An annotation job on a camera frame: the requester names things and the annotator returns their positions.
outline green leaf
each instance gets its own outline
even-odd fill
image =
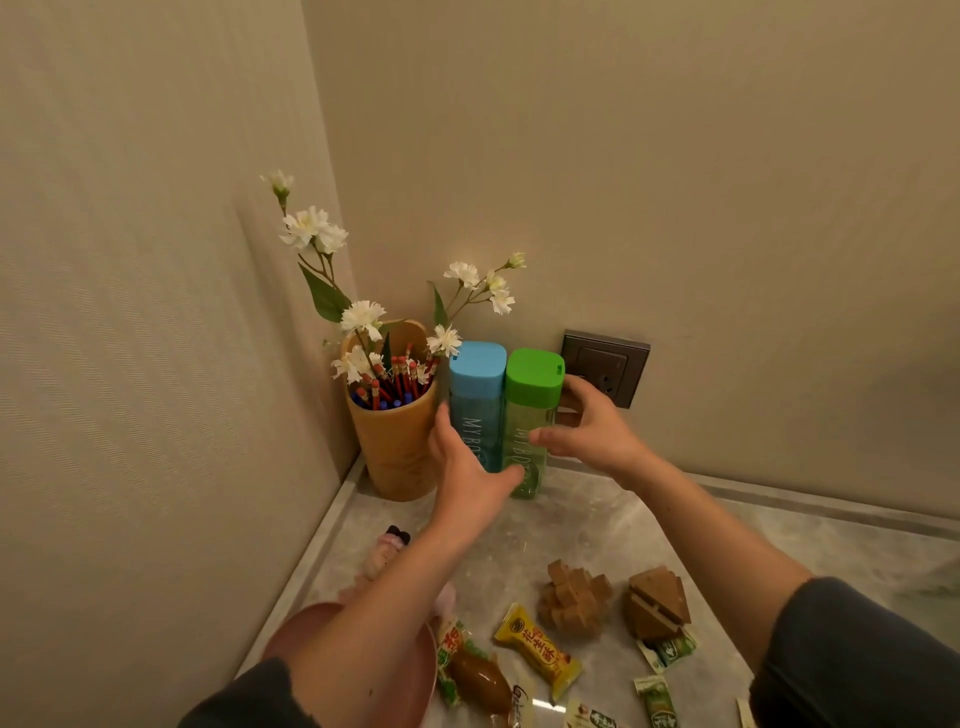
[[[431,281],[430,285],[433,286],[433,323],[446,328],[450,326],[450,318],[446,315],[444,300],[440,297],[437,284]]]
[[[383,366],[389,372],[390,371],[390,332],[387,332],[387,335],[383,339],[383,348],[380,350],[380,355],[383,357]]]
[[[301,265],[300,269],[303,271],[307,285],[310,286],[313,306],[317,309],[317,313],[328,321],[339,324],[344,317],[344,311],[350,308],[350,299],[306,266]]]

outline wrist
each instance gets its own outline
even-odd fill
[[[637,441],[612,477],[621,488],[633,491],[643,498],[653,484],[662,480],[661,471],[665,465],[664,460]]]

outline blue bottle cap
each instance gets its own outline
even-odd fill
[[[496,400],[503,393],[507,350],[492,341],[465,341],[450,359],[450,394]]]

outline hand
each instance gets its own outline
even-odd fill
[[[442,471],[430,524],[472,542],[523,480],[523,468],[512,465],[502,473],[487,473],[450,424],[446,402],[437,410],[429,445]]]
[[[558,457],[576,457],[613,478],[627,476],[638,459],[653,457],[623,422],[616,405],[589,382],[565,376],[560,406],[576,410],[576,414],[557,416],[561,425],[573,426],[531,430],[531,445],[547,448]]]

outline pen holder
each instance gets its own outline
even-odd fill
[[[423,326],[410,320],[388,323],[391,353],[406,353],[407,345],[412,344],[412,355],[422,361],[427,352]],[[346,337],[341,355],[356,343],[355,335]],[[377,342],[377,352],[382,351],[383,343]],[[418,400],[397,409],[374,411],[357,406],[350,399],[348,387],[344,387],[373,488],[387,500],[415,500],[437,486],[427,438],[433,428],[439,389],[434,377]]]

